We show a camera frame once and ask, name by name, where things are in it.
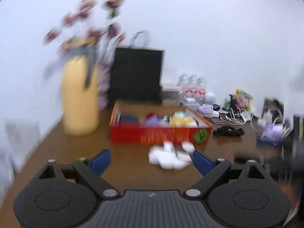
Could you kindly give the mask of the purple knitted cloth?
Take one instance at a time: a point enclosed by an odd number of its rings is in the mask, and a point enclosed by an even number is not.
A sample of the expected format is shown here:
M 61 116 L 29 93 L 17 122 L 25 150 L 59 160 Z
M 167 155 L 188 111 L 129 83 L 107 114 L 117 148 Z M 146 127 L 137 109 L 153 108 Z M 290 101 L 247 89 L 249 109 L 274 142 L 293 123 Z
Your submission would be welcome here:
M 144 121 L 143 126 L 145 126 L 145 127 L 159 127 L 160 126 L 160 118 L 158 120 Z

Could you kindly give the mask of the bubble wrap packet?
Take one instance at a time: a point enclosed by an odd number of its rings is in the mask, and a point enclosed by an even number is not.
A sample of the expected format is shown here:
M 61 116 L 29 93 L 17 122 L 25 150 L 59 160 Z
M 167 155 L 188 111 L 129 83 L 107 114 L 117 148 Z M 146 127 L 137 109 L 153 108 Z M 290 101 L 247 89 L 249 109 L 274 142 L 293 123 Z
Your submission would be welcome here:
M 182 111 L 175 112 L 174 116 L 178 117 L 178 118 L 184 118 L 185 112 L 182 112 Z

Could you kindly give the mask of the black cloth glove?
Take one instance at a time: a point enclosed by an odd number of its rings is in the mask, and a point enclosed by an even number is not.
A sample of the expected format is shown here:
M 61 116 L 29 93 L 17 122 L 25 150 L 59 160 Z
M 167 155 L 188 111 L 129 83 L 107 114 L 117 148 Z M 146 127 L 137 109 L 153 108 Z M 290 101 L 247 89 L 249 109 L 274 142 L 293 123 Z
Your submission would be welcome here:
M 222 126 L 213 131 L 214 136 L 225 136 L 225 137 L 239 137 L 245 133 L 242 128 L 235 129 L 231 126 Z

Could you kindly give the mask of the yellow white plush toy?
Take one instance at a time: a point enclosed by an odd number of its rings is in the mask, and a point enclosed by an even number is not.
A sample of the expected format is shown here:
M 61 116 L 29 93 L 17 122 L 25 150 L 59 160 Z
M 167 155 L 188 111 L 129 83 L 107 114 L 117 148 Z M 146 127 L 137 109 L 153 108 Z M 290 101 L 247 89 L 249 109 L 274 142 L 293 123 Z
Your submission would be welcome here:
M 198 127 L 198 123 L 191 116 L 180 117 L 174 115 L 173 117 L 171 117 L 169 125 L 171 127 L 189 127 L 189 128 Z

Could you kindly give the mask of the yellow thermos jug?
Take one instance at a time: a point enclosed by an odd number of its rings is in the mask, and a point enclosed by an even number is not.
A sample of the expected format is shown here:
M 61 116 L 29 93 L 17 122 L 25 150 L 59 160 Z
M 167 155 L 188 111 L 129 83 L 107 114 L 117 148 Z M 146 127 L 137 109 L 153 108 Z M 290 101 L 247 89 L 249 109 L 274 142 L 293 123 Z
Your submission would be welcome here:
M 66 134 L 88 135 L 99 125 L 97 48 L 92 39 L 70 44 L 61 81 L 63 126 Z

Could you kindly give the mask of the lilac fluffy scrunchie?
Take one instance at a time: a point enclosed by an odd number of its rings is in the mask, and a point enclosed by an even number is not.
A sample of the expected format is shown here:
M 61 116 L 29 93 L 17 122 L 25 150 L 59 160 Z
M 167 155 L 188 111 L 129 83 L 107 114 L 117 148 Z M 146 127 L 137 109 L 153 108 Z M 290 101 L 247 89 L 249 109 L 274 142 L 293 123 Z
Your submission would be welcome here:
M 197 113 L 203 118 L 212 118 L 213 117 L 213 106 L 204 104 L 197 109 Z

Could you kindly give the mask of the snack bag pink yellow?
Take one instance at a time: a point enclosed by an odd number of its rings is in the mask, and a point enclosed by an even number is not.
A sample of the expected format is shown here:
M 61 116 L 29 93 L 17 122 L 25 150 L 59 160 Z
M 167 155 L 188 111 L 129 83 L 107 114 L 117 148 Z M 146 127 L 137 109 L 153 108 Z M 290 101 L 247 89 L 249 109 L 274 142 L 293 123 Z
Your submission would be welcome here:
M 239 108 L 245 109 L 247 111 L 251 110 L 250 103 L 253 100 L 253 97 L 250 94 L 237 89 L 235 93 L 235 100 Z

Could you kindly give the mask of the red fabric rose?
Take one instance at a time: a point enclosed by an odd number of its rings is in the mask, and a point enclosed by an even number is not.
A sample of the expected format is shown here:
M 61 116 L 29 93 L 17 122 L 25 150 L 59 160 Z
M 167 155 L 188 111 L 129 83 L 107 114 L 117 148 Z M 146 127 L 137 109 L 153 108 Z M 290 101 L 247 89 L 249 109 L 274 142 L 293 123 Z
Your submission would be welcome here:
M 158 120 L 159 119 L 159 116 L 155 113 L 149 113 L 146 118 L 145 118 L 145 121 L 148 121 L 148 120 Z

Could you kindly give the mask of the water bottle right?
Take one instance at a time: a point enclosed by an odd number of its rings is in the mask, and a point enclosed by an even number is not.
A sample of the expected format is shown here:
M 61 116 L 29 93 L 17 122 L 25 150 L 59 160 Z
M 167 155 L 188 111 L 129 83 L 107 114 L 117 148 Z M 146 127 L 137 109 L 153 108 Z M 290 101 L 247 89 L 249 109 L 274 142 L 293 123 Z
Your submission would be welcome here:
M 202 100 L 205 98 L 205 95 L 206 95 L 205 78 L 199 77 L 197 79 L 196 87 L 197 87 L 196 98 L 197 98 L 198 102 L 202 102 Z

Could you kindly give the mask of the red cardboard box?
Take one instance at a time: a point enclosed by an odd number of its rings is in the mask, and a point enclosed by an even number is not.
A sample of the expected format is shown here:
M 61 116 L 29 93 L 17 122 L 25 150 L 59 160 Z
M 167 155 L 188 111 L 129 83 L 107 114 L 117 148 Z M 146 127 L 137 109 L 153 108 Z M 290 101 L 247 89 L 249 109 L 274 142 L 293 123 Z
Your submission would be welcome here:
M 169 122 L 175 112 L 185 112 L 198 123 L 198 127 L 171 127 Z M 133 114 L 139 118 L 138 125 L 119 125 L 121 114 Z M 145 127 L 143 123 L 149 113 L 160 118 L 159 127 Z M 117 101 L 110 119 L 110 138 L 112 143 L 129 143 L 142 145 L 160 145 L 164 141 L 180 144 L 189 141 L 193 144 L 205 145 L 212 134 L 212 125 L 202 116 L 185 106 L 163 106 L 156 104 L 135 104 Z

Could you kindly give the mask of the navy blue pouch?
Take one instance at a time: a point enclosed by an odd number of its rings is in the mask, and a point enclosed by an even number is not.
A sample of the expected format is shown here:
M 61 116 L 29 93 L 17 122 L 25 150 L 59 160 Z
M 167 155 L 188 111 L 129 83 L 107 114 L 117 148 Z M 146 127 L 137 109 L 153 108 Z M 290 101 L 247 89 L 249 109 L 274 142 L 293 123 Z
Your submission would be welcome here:
M 121 114 L 119 118 L 119 125 L 122 126 L 131 126 L 131 125 L 138 125 L 139 124 L 139 118 L 136 115 L 133 114 Z

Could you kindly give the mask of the white round speaker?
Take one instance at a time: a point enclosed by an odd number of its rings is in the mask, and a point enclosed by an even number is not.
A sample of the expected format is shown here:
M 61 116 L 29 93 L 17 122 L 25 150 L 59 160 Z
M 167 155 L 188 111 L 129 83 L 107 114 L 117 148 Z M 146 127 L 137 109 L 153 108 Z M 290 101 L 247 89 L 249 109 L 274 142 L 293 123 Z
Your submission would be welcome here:
M 207 92 L 204 98 L 205 104 L 213 105 L 216 102 L 216 97 L 212 92 Z

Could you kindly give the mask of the water bottle left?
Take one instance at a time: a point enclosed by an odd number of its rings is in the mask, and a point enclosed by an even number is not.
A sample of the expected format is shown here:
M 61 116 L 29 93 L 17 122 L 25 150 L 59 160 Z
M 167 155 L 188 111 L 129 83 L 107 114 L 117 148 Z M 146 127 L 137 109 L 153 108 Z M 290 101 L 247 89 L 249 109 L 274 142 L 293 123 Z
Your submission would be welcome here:
M 188 91 L 187 75 L 186 74 L 182 74 L 179 77 L 177 86 L 179 87 L 179 99 L 180 99 L 180 101 L 182 101 L 183 99 L 186 98 L 187 91 Z

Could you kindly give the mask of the dried pink rose bouquet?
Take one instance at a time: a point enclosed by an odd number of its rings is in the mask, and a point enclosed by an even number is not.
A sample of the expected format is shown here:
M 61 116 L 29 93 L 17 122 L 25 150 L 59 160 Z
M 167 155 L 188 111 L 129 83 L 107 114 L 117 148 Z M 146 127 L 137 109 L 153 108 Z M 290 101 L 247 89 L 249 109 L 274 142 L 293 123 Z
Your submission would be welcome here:
M 93 25 L 93 15 L 98 6 L 97 0 L 81 0 L 75 12 L 69 12 L 63 16 L 58 27 L 49 30 L 43 38 L 43 43 L 49 44 L 59 38 L 64 37 L 64 41 L 59 46 L 59 51 L 63 54 L 78 47 L 97 46 L 102 38 L 106 39 L 102 56 L 111 51 L 108 49 L 110 43 L 115 48 L 121 44 L 126 33 L 121 32 L 120 25 L 115 19 L 119 16 L 122 5 L 126 0 L 104 0 L 101 8 L 105 9 L 106 24 L 104 27 Z

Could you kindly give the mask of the white cloth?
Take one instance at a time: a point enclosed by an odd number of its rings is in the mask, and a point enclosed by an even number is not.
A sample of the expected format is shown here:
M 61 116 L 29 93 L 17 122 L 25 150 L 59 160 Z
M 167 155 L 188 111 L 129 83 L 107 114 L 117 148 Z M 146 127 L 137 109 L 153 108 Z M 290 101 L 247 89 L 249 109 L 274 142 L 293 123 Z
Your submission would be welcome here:
M 191 142 L 182 142 L 182 149 L 176 150 L 171 141 L 164 141 L 163 146 L 152 146 L 148 153 L 148 162 L 163 170 L 182 170 L 192 163 L 191 155 L 195 147 Z

